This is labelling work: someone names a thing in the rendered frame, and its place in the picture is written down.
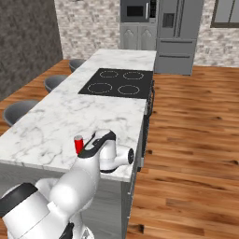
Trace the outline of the grey fridge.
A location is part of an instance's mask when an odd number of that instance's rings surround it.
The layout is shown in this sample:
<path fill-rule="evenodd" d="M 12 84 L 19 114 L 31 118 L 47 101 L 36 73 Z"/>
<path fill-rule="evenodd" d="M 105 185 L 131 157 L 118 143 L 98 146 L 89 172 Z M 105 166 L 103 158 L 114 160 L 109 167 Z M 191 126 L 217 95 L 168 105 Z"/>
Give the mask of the grey fridge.
<path fill-rule="evenodd" d="M 160 0 L 154 72 L 190 76 L 204 0 Z"/>

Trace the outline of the black hob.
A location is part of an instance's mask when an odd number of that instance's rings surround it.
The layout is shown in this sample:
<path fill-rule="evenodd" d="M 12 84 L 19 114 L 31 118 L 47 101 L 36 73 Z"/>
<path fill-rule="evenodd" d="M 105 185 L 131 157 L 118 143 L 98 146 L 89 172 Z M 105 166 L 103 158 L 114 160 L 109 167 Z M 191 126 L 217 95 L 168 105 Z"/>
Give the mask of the black hob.
<path fill-rule="evenodd" d="M 78 93 L 148 99 L 152 78 L 152 71 L 99 68 Z"/>

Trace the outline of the red can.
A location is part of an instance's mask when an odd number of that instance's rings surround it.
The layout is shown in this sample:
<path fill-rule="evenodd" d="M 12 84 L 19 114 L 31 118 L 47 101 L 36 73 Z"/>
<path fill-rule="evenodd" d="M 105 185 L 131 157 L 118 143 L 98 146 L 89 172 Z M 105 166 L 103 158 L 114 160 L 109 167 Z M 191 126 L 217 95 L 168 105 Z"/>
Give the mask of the red can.
<path fill-rule="evenodd" d="M 81 150 L 84 148 L 83 137 L 81 135 L 76 135 L 74 137 L 74 143 L 75 143 L 76 154 L 79 154 Z"/>

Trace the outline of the grey cupboard with arched doors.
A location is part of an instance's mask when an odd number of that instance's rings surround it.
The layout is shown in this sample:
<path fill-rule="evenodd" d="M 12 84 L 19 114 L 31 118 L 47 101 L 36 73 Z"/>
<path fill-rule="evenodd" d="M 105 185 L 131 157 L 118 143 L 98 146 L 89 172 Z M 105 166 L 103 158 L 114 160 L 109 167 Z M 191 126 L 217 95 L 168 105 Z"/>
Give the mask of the grey cupboard with arched doors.
<path fill-rule="evenodd" d="M 157 27 L 155 23 L 132 22 L 119 26 L 121 49 L 155 50 Z"/>

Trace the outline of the black oven front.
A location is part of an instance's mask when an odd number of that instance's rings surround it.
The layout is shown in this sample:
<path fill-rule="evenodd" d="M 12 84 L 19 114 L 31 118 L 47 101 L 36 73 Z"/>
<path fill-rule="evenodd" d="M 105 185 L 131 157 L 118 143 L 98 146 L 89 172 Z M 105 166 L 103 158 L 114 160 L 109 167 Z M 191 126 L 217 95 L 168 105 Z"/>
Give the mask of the black oven front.
<path fill-rule="evenodd" d="M 145 159 L 146 147 L 147 147 L 147 141 L 148 141 L 149 119 L 152 115 L 154 98 L 155 98 L 154 82 L 155 82 L 154 80 L 151 81 L 150 94 L 148 96 L 148 104 L 147 104 L 147 114 L 144 116 L 142 156 L 141 156 L 141 166 L 140 166 L 141 168 L 144 167 L 144 159 Z"/>

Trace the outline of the grey island cabinet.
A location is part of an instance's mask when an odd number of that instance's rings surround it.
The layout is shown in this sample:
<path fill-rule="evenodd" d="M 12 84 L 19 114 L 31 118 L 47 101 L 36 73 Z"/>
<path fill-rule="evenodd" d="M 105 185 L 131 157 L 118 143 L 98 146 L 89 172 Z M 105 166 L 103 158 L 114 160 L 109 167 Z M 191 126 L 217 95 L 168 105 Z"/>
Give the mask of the grey island cabinet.
<path fill-rule="evenodd" d="M 89 209 L 82 213 L 96 239 L 125 239 L 132 205 L 134 179 L 141 161 L 142 133 L 114 129 L 117 143 L 134 150 L 134 162 L 122 165 L 111 174 L 102 174 L 99 189 Z M 16 127 L 0 136 L 0 195 L 21 182 L 35 183 L 40 178 L 60 177 L 77 154 L 74 137 L 89 140 L 92 129 L 60 129 L 43 135 L 39 129 L 27 133 Z"/>

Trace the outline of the grey built-in microwave oven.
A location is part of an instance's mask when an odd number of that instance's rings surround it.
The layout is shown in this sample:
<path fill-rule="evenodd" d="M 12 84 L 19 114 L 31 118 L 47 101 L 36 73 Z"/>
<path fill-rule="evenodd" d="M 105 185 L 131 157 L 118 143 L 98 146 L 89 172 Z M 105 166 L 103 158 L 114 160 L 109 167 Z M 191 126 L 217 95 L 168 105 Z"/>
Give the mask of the grey built-in microwave oven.
<path fill-rule="evenodd" d="M 154 22 L 157 0 L 120 0 L 121 22 Z"/>

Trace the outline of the grey stool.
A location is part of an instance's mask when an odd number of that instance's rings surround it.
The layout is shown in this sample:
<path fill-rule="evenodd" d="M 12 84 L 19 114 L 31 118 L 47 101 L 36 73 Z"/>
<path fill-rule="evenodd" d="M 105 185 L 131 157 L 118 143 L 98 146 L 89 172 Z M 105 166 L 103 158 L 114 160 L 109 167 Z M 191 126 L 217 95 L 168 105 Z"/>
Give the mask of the grey stool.
<path fill-rule="evenodd" d="M 82 64 L 85 63 L 84 59 L 72 59 L 69 61 L 69 67 L 71 72 L 74 72 L 77 68 L 79 68 Z"/>
<path fill-rule="evenodd" d="M 9 105 L 3 112 L 3 119 L 8 126 L 12 126 L 37 104 L 37 100 L 22 100 Z"/>
<path fill-rule="evenodd" d="M 53 75 L 46 77 L 44 80 L 45 89 L 47 92 L 51 92 L 67 78 L 68 75 Z"/>

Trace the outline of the dark framed window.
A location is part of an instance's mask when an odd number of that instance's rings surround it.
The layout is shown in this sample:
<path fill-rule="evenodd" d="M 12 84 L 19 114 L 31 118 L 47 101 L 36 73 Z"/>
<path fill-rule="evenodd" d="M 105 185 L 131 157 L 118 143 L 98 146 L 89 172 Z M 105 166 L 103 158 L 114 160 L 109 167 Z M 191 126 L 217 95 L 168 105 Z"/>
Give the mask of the dark framed window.
<path fill-rule="evenodd" d="M 239 0 L 216 0 L 211 28 L 239 28 Z"/>

